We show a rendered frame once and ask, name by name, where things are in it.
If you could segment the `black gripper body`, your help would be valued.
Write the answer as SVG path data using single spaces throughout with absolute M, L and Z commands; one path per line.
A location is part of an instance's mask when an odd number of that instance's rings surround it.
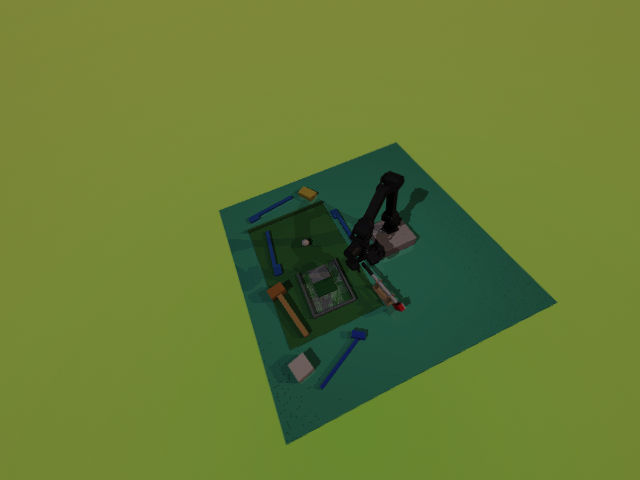
M 354 270 L 358 269 L 358 268 L 359 268 L 359 263 L 360 263 L 361 261 L 363 261 L 363 260 L 366 260 L 366 259 L 364 259 L 364 258 L 363 258 L 363 254 L 365 253 L 365 251 L 366 251 L 366 250 L 368 250 L 368 251 L 369 251 L 369 250 L 371 250 L 371 248 L 372 248 L 372 247 L 374 247 L 375 251 L 378 251 L 378 252 L 379 252 L 379 251 L 382 251 L 382 252 L 384 252 L 384 247 L 383 247 L 380 243 L 375 242 L 375 243 L 373 243 L 372 245 L 369 245 L 369 247 L 368 247 L 367 249 L 362 250 L 362 252 L 359 254 L 359 257 L 358 257 L 358 258 L 356 258 L 354 261 L 351 261 L 351 260 L 347 259 L 347 260 L 345 261 L 346 265 L 347 265 L 347 266 L 348 266 L 352 271 L 354 271 Z

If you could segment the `brown wooden mallet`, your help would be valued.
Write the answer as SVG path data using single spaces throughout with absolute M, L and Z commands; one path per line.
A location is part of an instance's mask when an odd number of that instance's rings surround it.
M 299 328 L 303 336 L 307 337 L 309 335 L 308 331 L 306 330 L 304 325 L 301 323 L 301 321 L 299 320 L 295 312 L 292 310 L 292 308 L 290 307 L 286 299 L 283 297 L 283 295 L 286 294 L 287 291 L 284 288 L 284 286 L 281 284 L 281 282 L 277 283 L 276 285 L 268 289 L 267 292 L 273 301 L 276 301 L 277 299 L 280 300 L 280 302 L 285 307 L 285 309 L 287 310 L 287 312 L 289 313 L 289 315 L 291 316 L 291 318 L 293 319 L 293 321 L 295 322 L 295 324 L 297 325 L 297 327 Z

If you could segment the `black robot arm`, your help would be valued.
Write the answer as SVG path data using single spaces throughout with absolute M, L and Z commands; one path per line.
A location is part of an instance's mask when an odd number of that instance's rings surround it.
M 383 183 L 383 184 L 382 184 Z M 362 250 L 369 247 L 369 241 L 373 235 L 374 220 L 386 198 L 386 210 L 381 215 L 381 220 L 384 221 L 383 228 L 391 234 L 399 230 L 398 225 L 402 220 L 399 217 L 399 213 L 396 210 L 398 190 L 404 183 L 404 176 L 389 171 L 385 173 L 380 183 L 376 187 L 376 192 L 366 210 L 365 215 L 358 220 L 354 225 L 350 238 L 352 243 L 344 251 L 344 255 L 347 259 L 354 261 L 356 257 L 362 252 Z M 357 236 L 354 236 L 356 234 Z M 366 259 L 370 266 L 379 263 L 382 260 L 383 252 L 375 251 L 374 247 L 371 250 L 366 250 L 363 254 L 363 258 Z

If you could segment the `brown rectangular block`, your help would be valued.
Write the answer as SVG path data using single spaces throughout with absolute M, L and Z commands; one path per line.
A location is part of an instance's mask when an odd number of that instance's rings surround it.
M 303 187 L 299 192 L 298 192 L 299 196 L 312 201 L 316 196 L 317 193 L 309 188 Z

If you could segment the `grey putter with red head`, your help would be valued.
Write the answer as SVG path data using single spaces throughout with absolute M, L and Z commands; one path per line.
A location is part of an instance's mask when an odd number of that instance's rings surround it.
M 378 285 L 382 288 L 382 290 L 391 297 L 391 300 L 394 302 L 392 305 L 395 310 L 403 311 L 405 306 L 402 302 L 398 302 L 394 296 L 388 291 L 388 289 L 381 283 L 381 281 L 375 276 L 375 274 L 368 268 L 368 266 L 363 262 L 361 265 L 365 268 L 365 270 L 371 275 L 371 277 L 378 282 Z

